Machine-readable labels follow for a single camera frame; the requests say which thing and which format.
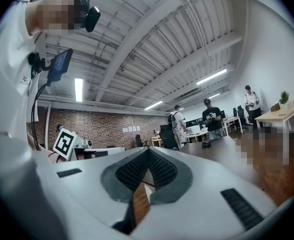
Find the wooden floor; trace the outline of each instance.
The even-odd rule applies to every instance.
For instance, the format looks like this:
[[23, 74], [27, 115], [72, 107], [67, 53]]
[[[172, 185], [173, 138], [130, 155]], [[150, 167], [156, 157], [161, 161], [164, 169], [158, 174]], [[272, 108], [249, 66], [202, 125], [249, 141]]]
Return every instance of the wooden floor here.
[[[229, 136], [236, 142], [241, 151], [247, 153], [248, 163], [252, 163], [259, 174], [264, 191], [279, 206], [294, 196], [294, 135], [289, 142], [289, 164], [283, 164], [282, 134], [266, 134], [264, 145], [253, 138], [252, 129], [231, 131]], [[141, 183], [134, 193], [134, 214], [137, 225], [150, 209], [144, 184]]]

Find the potted plant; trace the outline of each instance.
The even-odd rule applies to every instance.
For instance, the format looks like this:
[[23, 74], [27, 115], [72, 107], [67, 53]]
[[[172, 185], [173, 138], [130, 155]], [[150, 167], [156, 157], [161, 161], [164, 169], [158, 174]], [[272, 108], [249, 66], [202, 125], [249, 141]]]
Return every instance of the potted plant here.
[[283, 90], [280, 94], [279, 104], [281, 107], [288, 106], [289, 93]]

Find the black t-shirt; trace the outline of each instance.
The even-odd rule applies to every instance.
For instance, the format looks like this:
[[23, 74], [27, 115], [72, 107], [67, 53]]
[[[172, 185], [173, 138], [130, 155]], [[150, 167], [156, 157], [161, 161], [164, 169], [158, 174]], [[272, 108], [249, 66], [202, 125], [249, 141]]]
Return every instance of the black t-shirt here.
[[[202, 112], [202, 120], [205, 122], [207, 116], [212, 117], [212, 113], [215, 113], [216, 116], [221, 116], [221, 110], [218, 107], [212, 106], [211, 108], [207, 108], [204, 112]], [[208, 131], [214, 131], [222, 128], [221, 121], [214, 121], [212, 120], [208, 123]]]

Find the brick wall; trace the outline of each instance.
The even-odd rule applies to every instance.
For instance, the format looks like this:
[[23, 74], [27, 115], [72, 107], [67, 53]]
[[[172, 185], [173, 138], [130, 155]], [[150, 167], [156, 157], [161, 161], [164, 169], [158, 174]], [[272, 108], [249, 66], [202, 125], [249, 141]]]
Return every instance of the brick wall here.
[[[36, 123], [36, 132], [39, 144], [45, 143], [47, 109], [38, 107], [39, 122]], [[101, 113], [52, 108], [49, 117], [49, 148], [54, 146], [57, 138], [56, 126], [61, 124], [71, 132], [75, 132], [83, 139], [90, 140], [94, 148], [106, 148], [110, 145], [124, 147], [126, 150], [135, 147], [135, 136], [140, 135], [141, 140], [150, 140], [160, 125], [167, 124], [166, 116], [131, 115], [116, 113]], [[140, 131], [125, 132], [123, 128], [140, 126]]]

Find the white wall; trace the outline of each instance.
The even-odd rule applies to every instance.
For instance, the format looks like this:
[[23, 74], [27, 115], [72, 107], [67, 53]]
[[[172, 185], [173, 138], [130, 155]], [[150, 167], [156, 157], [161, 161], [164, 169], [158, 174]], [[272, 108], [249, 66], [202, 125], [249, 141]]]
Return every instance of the white wall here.
[[267, 112], [283, 90], [289, 92], [289, 101], [294, 100], [294, 29], [257, 0], [249, 0], [249, 13], [246, 46], [229, 98], [243, 104], [245, 86], [250, 85]]

